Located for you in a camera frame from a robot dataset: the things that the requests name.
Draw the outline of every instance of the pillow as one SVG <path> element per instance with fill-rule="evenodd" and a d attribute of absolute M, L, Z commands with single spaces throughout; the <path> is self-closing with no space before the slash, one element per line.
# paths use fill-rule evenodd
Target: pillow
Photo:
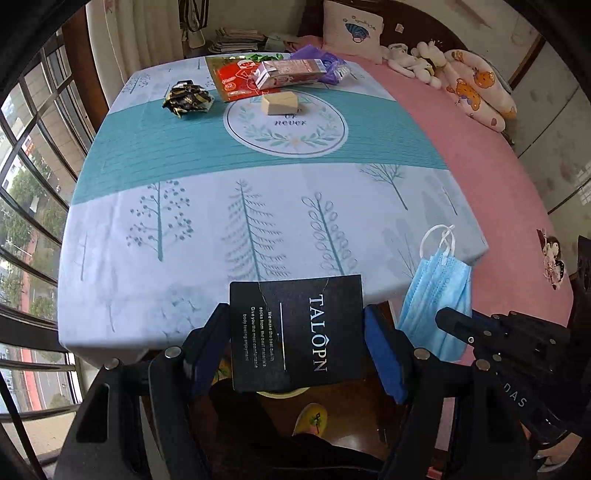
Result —
<path fill-rule="evenodd" d="M 384 19 L 347 5 L 324 2 L 324 46 L 334 53 L 357 55 L 382 63 L 379 38 Z"/>

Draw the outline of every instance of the teal stripe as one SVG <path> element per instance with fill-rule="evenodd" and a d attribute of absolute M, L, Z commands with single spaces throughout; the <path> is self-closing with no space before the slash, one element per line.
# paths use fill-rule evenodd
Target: teal stripe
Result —
<path fill-rule="evenodd" d="M 302 89 L 333 105 L 347 120 L 349 138 L 324 157 L 283 158 L 252 150 L 223 126 L 227 104 L 179 119 L 162 101 L 109 114 L 86 157 L 72 198 L 83 203 L 155 181 L 234 168 L 303 163 L 387 163 L 447 168 L 398 102 L 338 90 Z"/>

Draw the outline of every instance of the face mask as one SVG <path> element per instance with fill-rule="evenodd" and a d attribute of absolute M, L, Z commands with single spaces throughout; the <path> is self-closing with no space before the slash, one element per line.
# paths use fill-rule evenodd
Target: face mask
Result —
<path fill-rule="evenodd" d="M 434 230 L 444 228 L 439 249 L 429 260 L 423 257 L 423 244 Z M 440 360 L 455 362 L 462 357 L 466 344 L 440 330 L 435 315 L 451 307 L 472 316 L 472 267 L 454 257 L 454 225 L 436 225 L 423 237 L 419 249 L 421 262 L 408 289 L 400 313 L 398 330 L 406 333 L 415 348 L 423 347 Z"/>

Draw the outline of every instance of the mask ear loop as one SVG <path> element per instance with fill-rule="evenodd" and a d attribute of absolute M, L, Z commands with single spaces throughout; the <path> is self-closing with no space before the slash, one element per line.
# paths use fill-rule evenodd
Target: mask ear loop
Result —
<path fill-rule="evenodd" d="M 442 225 L 436 225 L 436 226 L 433 226 L 433 227 L 431 227 L 431 228 L 430 228 L 430 229 L 427 231 L 427 233 L 425 233 L 425 235 L 424 235 L 424 237 L 423 237 L 423 240 L 421 240 L 421 246 L 420 246 L 420 247 L 419 247 L 419 249 L 418 249 L 418 254 L 419 254 L 419 257 L 421 257 L 421 259 L 423 259 L 423 258 L 424 258 L 424 256 L 423 256 L 423 246 L 424 246 L 424 244 L 425 244 L 425 240 L 427 239 L 427 237 L 428 237 L 429 235 L 431 235 L 431 233 L 432 233 L 433 231 L 437 230 L 438 228 L 444 228 L 444 229 L 446 229 L 446 230 L 445 230 L 445 231 L 444 231 L 444 232 L 441 234 L 441 241 L 439 242 L 439 248 L 441 248 L 441 246 L 442 246 L 444 243 L 446 244 L 446 249 L 445 249 L 445 251 L 443 252 L 443 259 L 442 259 L 442 261 L 441 261 L 441 264 L 442 264 L 442 265 L 445 265 L 445 264 L 447 263 L 447 257 L 448 257 L 450 254 L 451 254 L 452 256 L 454 256 L 454 255 L 455 255 L 455 253 L 456 253 L 456 237 L 453 235 L 453 232 L 452 232 L 452 230 L 453 230 L 455 227 L 456 227 L 455 225 L 450 225 L 450 226 L 447 226 L 447 225 L 443 225 L 443 224 L 442 224 Z M 451 235 L 451 236 L 452 236 L 452 243 L 451 243 L 451 244 L 450 244 L 450 243 L 447 241 L 447 237 L 448 237 L 449 235 Z"/>

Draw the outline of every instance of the tablecloth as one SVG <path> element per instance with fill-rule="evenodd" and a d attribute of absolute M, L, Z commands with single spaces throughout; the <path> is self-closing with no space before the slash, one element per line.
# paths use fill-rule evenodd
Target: tablecloth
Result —
<path fill-rule="evenodd" d="M 62 344 L 95 363 L 180 344 L 232 280 L 359 273 L 364 302 L 384 301 L 408 288 L 423 234 L 440 223 L 456 225 L 456 256 L 475 263 L 488 246 L 443 159 L 350 65 L 338 87 L 294 89 L 302 111 L 281 117 L 263 115 L 260 98 L 217 98 L 181 119 L 163 109 L 179 80 L 214 91 L 203 58 L 134 74 L 72 200 Z"/>

